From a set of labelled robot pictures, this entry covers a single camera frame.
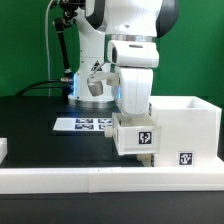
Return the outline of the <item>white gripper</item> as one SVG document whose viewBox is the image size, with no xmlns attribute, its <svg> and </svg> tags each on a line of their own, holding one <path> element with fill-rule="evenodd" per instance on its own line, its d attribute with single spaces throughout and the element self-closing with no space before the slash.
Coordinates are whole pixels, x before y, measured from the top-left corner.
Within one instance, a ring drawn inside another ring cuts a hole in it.
<svg viewBox="0 0 224 224">
<path fill-rule="evenodd" d="M 153 69 L 159 53 L 153 42 L 110 40 L 107 58 L 115 66 L 120 90 L 115 99 L 125 117 L 143 117 L 149 110 Z"/>
</svg>

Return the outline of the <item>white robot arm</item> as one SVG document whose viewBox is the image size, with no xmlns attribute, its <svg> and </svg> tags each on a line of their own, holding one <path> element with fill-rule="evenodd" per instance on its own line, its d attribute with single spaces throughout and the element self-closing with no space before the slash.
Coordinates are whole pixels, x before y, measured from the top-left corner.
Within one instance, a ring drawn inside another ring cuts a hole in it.
<svg viewBox="0 0 224 224">
<path fill-rule="evenodd" d="M 179 15 L 178 0 L 52 0 L 63 10 L 54 21 L 59 39 L 78 27 L 80 66 L 72 72 L 62 47 L 65 76 L 84 104 L 115 101 L 126 117 L 149 110 L 153 70 L 159 53 L 155 40 L 167 34 Z"/>
</svg>

